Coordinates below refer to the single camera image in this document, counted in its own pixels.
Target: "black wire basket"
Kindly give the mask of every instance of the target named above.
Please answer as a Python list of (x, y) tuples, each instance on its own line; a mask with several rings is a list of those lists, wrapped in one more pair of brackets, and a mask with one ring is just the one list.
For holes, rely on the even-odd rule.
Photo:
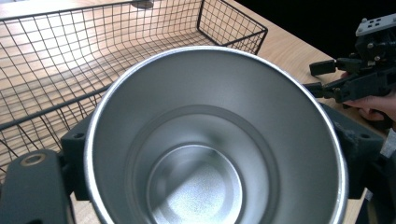
[(267, 31), (221, 0), (137, 0), (0, 19), (0, 182), (20, 155), (59, 151), (60, 138), (135, 63), (183, 46), (257, 54)]

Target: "screw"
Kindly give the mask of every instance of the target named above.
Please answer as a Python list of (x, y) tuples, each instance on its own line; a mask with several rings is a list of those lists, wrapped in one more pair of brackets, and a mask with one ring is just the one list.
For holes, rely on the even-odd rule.
[(31, 166), (36, 165), (46, 159), (46, 154), (44, 153), (36, 153), (30, 156), (23, 158), (21, 161), (22, 166)]

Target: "wire basket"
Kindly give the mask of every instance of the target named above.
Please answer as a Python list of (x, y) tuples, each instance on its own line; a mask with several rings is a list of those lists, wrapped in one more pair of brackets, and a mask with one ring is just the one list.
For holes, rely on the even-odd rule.
[(257, 54), (267, 29), (221, 0), (133, 1), (0, 19), (0, 181), (89, 115), (133, 64), (216, 45)]

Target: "black mechanical part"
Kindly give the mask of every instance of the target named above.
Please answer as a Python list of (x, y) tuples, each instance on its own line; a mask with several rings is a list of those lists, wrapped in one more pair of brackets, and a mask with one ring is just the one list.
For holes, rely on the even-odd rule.
[[(346, 101), (374, 95), (387, 95), (396, 87), (396, 14), (367, 21), (363, 19), (357, 29), (355, 50), (349, 58), (339, 58), (309, 65), (311, 75), (333, 73), (336, 69), (348, 72), (334, 82), (314, 87), (305, 85), (317, 98), (333, 98), (341, 104)], [(392, 122), (369, 121), (374, 127), (388, 129)]]
[(70, 166), (70, 172), (65, 176), (65, 182), (69, 183), (69, 193), (75, 192), (76, 199), (88, 201), (89, 194), (84, 176), (84, 145), (85, 137), (91, 121), (88, 117), (79, 122), (73, 129), (61, 138), (64, 161)]
[(380, 156), (384, 138), (361, 126), (327, 105), (322, 105), (330, 117), (346, 159), (349, 175), (349, 199), (359, 199), (364, 192), (364, 170)]
[(74, 223), (59, 155), (47, 149), (27, 153), (7, 170), (0, 200), (2, 223)]

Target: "black plastic bracket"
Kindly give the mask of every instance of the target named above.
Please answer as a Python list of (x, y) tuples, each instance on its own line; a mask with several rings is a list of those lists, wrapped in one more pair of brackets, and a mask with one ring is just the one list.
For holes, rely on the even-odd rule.
[(18, 157), (8, 166), (0, 201), (1, 223), (75, 222), (58, 156), (41, 149)]

